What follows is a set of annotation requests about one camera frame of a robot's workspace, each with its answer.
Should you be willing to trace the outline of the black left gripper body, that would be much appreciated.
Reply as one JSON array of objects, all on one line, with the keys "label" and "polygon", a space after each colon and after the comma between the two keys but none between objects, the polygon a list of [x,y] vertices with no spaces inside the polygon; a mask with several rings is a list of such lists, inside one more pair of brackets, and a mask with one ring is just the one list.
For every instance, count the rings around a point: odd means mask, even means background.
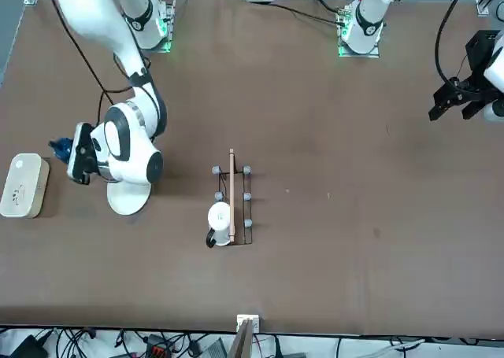
[{"label": "black left gripper body", "polygon": [[468,93],[483,96],[495,90],[485,78],[484,71],[491,61],[499,30],[479,30],[466,43],[465,50],[469,61],[470,75],[455,83],[458,93],[467,97]]}]

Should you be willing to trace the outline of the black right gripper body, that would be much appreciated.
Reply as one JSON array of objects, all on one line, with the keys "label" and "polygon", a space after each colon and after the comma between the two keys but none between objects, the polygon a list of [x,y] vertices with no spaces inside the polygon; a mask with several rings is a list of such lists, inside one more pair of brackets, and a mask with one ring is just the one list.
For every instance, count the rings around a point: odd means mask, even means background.
[{"label": "black right gripper body", "polygon": [[78,124],[76,127],[74,177],[79,184],[89,184],[91,174],[98,174],[98,162],[91,138],[92,130],[90,124]]}]

